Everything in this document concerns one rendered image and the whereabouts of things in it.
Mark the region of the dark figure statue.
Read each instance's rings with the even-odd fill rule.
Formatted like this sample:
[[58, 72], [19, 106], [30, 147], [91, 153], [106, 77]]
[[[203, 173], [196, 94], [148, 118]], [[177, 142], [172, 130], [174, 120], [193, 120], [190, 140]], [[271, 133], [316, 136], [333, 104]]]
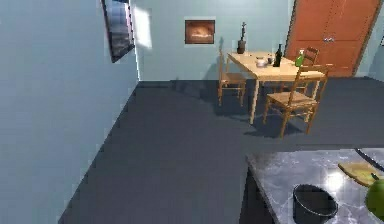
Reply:
[[237, 46], [237, 53], [238, 54], [244, 54], [244, 52], [245, 52], [245, 45], [246, 45], [246, 41], [244, 40], [245, 33], [246, 33], [245, 26], [246, 26], [246, 23], [242, 22], [241, 36], [240, 36], [240, 40], [238, 41], [238, 46]]

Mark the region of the wooden dining chair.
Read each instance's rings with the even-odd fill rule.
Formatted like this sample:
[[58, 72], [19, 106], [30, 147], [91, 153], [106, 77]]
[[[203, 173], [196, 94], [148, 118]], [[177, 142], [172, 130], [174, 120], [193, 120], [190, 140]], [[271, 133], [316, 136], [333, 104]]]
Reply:
[[237, 90], [237, 97], [240, 105], [244, 104], [244, 95], [246, 90], [246, 78], [241, 73], [225, 72], [224, 67], [224, 54], [219, 51], [218, 59], [218, 104], [222, 105], [223, 90]]
[[[319, 54], [319, 50], [316, 49], [316, 48], [313, 48], [313, 47], [307, 47], [306, 49], [304, 49], [304, 60], [303, 60], [303, 63], [302, 65], [308, 65], [308, 66], [313, 66], [316, 62], [316, 59], [317, 59], [317, 56]], [[307, 86], [308, 84], [300, 84], [298, 86], [298, 90], [302, 93], [304, 93], [307, 89]], [[288, 86], [288, 84], [286, 83], [282, 83], [280, 85], [280, 91], [290, 91], [290, 88]]]
[[[307, 123], [306, 133], [309, 133], [313, 119], [317, 114], [322, 94], [328, 82], [328, 73], [332, 67], [332, 64], [301, 66], [298, 69], [289, 92], [278, 92], [267, 95], [263, 113], [263, 123], [267, 121], [267, 113], [269, 110], [278, 112], [282, 118], [280, 137], [283, 137], [290, 118], [305, 116]], [[302, 83], [305, 84], [305, 87], [308, 87], [308, 84], [311, 82], [315, 82], [317, 85], [323, 83], [323, 85], [314, 88], [311, 96], [308, 96], [306, 91], [299, 91]]]

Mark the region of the light wooden dining table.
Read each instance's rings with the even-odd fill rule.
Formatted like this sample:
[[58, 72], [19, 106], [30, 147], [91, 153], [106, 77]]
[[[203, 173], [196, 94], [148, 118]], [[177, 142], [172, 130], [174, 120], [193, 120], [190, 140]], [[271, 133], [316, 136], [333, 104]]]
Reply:
[[314, 79], [326, 77], [326, 74], [321, 70], [319, 66], [296, 67], [294, 62], [287, 58], [282, 58], [279, 67], [273, 67], [272, 65], [258, 67], [258, 57], [260, 57], [261, 60], [266, 61], [267, 56], [267, 52], [245, 52], [244, 54], [230, 52], [227, 54], [227, 62], [233, 62], [255, 80], [255, 87], [250, 109], [250, 124], [254, 123], [259, 87], [264, 82], [294, 82], [299, 71], [302, 72], [300, 75], [301, 78]]

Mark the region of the dark wine bottle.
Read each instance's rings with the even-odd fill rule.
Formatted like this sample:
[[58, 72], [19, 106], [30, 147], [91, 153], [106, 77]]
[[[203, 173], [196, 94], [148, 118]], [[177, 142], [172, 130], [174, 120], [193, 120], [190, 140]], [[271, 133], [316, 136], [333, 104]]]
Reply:
[[281, 48], [282, 48], [282, 44], [279, 44], [278, 50], [275, 53], [275, 59], [274, 59], [273, 67], [280, 67], [281, 58], [282, 58]]

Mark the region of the green spray bottle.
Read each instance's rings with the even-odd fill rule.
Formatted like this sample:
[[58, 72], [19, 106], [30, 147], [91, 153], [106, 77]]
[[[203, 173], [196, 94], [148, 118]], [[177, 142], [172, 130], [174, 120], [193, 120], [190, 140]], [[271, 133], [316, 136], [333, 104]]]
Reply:
[[304, 60], [304, 49], [299, 50], [299, 56], [295, 60], [295, 66], [300, 67]]

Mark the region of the grey marble counter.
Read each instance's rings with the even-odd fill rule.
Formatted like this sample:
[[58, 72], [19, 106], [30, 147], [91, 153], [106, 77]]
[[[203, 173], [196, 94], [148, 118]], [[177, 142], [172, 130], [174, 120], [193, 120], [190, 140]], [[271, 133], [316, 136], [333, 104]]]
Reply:
[[318, 186], [335, 198], [338, 212], [325, 224], [384, 224], [365, 206], [367, 188], [338, 167], [340, 163], [362, 160], [353, 149], [247, 155], [239, 224], [296, 224], [293, 189], [299, 184]]

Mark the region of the black pot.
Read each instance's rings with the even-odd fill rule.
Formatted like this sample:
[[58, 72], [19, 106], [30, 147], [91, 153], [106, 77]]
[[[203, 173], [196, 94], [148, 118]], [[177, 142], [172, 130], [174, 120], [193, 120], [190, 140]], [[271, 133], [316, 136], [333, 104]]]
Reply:
[[338, 212], [336, 200], [320, 187], [299, 184], [294, 187], [292, 195], [296, 224], [325, 224]]

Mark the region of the orange wooden room door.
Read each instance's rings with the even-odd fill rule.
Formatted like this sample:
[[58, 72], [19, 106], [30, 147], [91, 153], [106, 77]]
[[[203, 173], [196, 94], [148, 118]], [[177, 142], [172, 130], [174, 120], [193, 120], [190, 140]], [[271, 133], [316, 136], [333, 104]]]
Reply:
[[[353, 77], [384, 0], [295, 0], [285, 56], [319, 50], [316, 64], [332, 64], [331, 77]], [[334, 42], [324, 42], [324, 38]]]

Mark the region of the yellow bread slice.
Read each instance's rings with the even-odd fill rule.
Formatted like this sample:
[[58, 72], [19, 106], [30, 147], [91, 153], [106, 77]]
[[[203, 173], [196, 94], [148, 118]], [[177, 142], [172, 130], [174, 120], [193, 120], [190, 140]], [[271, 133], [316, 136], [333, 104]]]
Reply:
[[372, 174], [375, 174], [379, 179], [384, 179], [384, 174], [381, 174], [368, 162], [342, 162], [338, 167], [351, 179], [358, 184], [370, 187], [375, 179]]

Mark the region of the black knife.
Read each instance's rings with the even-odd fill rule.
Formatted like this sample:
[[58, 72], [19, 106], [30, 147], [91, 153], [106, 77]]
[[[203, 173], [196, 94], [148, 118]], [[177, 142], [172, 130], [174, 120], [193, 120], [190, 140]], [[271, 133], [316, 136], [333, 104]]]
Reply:
[[361, 158], [363, 158], [365, 161], [367, 161], [369, 164], [371, 164], [374, 168], [384, 172], [384, 166], [376, 162], [374, 159], [369, 157], [367, 154], [365, 154], [363, 151], [361, 151], [359, 148], [354, 149], [357, 154], [360, 155]]

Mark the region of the green apple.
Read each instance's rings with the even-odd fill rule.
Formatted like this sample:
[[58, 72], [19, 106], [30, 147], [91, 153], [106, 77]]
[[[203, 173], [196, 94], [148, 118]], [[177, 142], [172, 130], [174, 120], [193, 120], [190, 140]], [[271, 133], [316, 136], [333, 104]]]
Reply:
[[372, 214], [384, 222], [384, 180], [376, 180], [368, 188], [365, 204]]

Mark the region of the orange framed wall picture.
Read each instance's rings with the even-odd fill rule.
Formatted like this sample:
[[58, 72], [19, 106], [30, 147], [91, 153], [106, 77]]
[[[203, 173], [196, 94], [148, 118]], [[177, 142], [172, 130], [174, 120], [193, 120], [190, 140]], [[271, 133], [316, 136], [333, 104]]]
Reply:
[[215, 41], [214, 20], [186, 20], [185, 43], [186, 44], [213, 44]]

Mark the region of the dark framed wall picture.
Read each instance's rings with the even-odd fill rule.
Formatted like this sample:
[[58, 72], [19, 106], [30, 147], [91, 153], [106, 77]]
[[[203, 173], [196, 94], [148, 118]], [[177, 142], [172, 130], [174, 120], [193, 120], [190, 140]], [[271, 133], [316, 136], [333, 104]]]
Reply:
[[100, 0], [111, 61], [120, 60], [135, 48], [129, 0]]

